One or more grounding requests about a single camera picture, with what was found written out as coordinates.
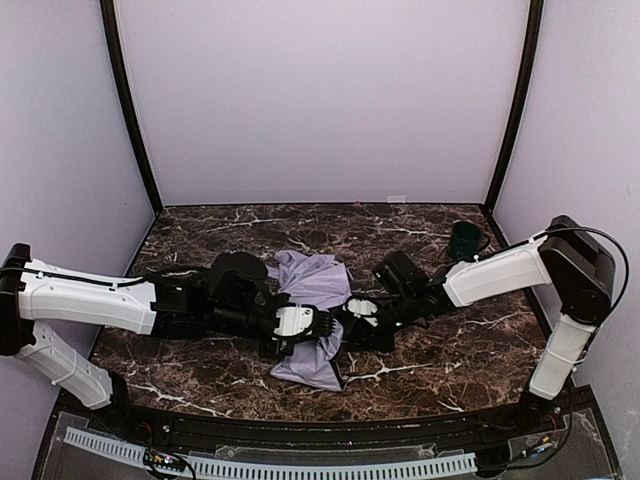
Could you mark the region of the lavender and black folding umbrella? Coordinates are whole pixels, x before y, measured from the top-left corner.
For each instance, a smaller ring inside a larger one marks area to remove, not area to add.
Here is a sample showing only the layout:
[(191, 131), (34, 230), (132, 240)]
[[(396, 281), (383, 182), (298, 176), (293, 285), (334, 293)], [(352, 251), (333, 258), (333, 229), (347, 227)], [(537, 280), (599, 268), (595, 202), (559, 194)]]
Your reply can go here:
[[(298, 304), (312, 305), (327, 313), (351, 297), (350, 279), (345, 265), (333, 255), (305, 255), (292, 250), (275, 254), (278, 266), (269, 276), (278, 280), (280, 291)], [(341, 392), (345, 382), (336, 363), (344, 329), (333, 322), (334, 331), (327, 337), (297, 344), (293, 354), (284, 357), (270, 371), (280, 380), (303, 384), (330, 392)]]

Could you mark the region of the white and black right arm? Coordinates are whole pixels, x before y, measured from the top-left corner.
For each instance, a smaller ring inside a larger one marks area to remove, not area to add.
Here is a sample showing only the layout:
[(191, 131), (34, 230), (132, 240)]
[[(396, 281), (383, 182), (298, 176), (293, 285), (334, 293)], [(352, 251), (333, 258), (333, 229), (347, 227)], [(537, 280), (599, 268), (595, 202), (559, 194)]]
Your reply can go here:
[(446, 264), (433, 274), (395, 251), (372, 271), (385, 296), (352, 295), (337, 308), (343, 340), (354, 350), (388, 353), (395, 348), (396, 333), (420, 319), (515, 291), (538, 307), (535, 291), (547, 286), (560, 301), (559, 318), (547, 327), (546, 347), (523, 395), (550, 402), (626, 292), (614, 287), (616, 261), (606, 242), (622, 247), (611, 235), (560, 215), (523, 241)]

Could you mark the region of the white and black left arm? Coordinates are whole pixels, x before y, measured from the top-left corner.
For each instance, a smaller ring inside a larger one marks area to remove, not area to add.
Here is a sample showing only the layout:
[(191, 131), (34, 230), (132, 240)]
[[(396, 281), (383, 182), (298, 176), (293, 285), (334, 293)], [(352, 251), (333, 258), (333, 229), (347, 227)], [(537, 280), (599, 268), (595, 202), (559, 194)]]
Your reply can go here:
[(60, 269), (13, 245), (1, 264), (1, 353), (43, 373), (86, 408), (124, 412), (125, 380), (66, 344), (48, 320), (111, 326), (138, 335), (199, 339), (229, 330), (290, 346), (309, 335), (316, 311), (274, 295), (268, 269), (247, 253), (221, 254), (209, 267), (173, 267), (138, 278)]

